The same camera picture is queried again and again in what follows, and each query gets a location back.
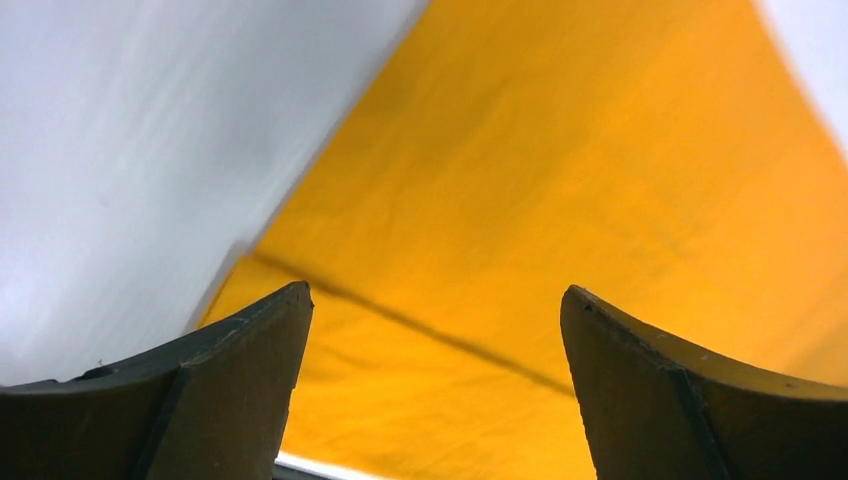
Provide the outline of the orange t-shirt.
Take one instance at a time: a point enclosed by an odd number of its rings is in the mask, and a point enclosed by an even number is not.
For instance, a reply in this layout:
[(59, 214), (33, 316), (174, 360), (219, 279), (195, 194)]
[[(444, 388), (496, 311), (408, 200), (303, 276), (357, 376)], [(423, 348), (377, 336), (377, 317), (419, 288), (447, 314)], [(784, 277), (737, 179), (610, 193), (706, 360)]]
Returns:
[(591, 479), (567, 287), (843, 384), (847, 165), (756, 1), (435, 1), (210, 317), (294, 280), (286, 452)]

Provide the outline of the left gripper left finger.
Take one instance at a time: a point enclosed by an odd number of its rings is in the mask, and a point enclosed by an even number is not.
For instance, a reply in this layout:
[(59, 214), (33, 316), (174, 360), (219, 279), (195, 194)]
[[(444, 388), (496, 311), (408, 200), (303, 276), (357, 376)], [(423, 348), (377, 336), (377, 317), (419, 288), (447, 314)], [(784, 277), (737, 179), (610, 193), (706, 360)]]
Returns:
[(269, 479), (313, 316), (297, 281), (68, 381), (1, 391), (5, 479)]

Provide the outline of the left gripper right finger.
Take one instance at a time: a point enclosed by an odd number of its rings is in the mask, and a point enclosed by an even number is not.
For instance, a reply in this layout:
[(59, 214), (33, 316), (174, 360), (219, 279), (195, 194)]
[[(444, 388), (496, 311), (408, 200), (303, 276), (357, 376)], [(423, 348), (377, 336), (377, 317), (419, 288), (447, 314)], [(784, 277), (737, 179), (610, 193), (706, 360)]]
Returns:
[(705, 349), (579, 286), (560, 326), (601, 479), (843, 479), (847, 391)]

